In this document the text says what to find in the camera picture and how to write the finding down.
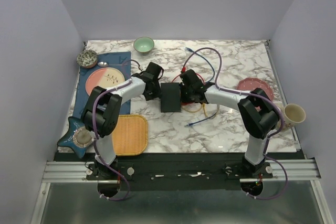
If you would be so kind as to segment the black network switch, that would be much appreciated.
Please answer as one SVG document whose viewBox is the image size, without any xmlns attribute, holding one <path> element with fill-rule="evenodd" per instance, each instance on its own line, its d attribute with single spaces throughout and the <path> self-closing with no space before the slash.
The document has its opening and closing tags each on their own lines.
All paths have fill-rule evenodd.
<svg viewBox="0 0 336 224">
<path fill-rule="evenodd" d="M 181 112 L 181 91 L 178 83 L 161 84 L 161 113 Z"/>
</svg>

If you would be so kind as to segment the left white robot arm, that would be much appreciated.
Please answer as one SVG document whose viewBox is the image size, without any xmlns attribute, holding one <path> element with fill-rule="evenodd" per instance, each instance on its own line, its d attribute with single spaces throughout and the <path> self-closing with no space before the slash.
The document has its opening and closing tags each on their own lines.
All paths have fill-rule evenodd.
<svg viewBox="0 0 336 224">
<path fill-rule="evenodd" d="M 96 86 L 89 96 L 81 115 L 81 121 L 88 131 L 94 132 L 93 147 L 95 159 L 101 163 L 98 173 L 104 179 L 112 179 L 116 175 L 113 161 L 116 153 L 112 143 L 112 132 L 116 128 L 122 105 L 141 95 L 149 100 L 161 97 L 159 80 L 163 68 L 150 62 L 147 68 L 133 74 L 125 82 L 104 89 Z"/>
</svg>

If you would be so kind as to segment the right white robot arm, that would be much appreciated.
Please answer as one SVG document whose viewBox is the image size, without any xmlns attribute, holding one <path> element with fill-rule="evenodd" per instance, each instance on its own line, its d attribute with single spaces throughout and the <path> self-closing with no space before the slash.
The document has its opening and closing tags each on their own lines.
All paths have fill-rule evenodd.
<svg viewBox="0 0 336 224">
<path fill-rule="evenodd" d="M 188 101 L 222 105 L 240 112 L 245 129 L 249 133 L 248 147 L 242 173 L 249 178 L 260 172 L 265 161 L 269 139 L 278 132 L 271 132 L 278 123 L 283 126 L 283 116 L 278 107 L 268 98 L 263 89 L 240 91 L 220 88 L 216 82 L 204 84 L 193 70 L 180 74 L 182 96 Z"/>
</svg>

